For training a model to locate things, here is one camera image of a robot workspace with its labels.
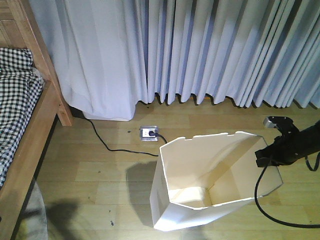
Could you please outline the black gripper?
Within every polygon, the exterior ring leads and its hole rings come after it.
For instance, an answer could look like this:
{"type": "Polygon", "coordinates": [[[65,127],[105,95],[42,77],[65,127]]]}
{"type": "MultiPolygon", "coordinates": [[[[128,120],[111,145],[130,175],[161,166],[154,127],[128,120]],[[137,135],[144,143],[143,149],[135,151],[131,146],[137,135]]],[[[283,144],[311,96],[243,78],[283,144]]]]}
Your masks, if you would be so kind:
{"type": "Polygon", "coordinates": [[[255,156],[256,165],[259,168],[288,166],[300,158],[300,155],[293,149],[293,143],[285,136],[277,136],[271,145],[257,150],[255,156]]]}

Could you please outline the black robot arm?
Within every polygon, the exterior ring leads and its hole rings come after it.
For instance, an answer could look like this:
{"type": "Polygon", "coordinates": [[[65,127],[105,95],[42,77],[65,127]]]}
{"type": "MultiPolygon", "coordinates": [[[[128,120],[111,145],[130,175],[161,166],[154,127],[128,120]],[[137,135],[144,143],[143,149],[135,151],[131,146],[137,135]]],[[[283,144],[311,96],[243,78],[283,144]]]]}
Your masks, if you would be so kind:
{"type": "Polygon", "coordinates": [[[263,121],[267,128],[275,128],[281,136],[273,144],[255,152],[256,165],[289,166],[301,158],[320,151],[320,123],[300,131],[286,116],[268,116],[263,121]]]}

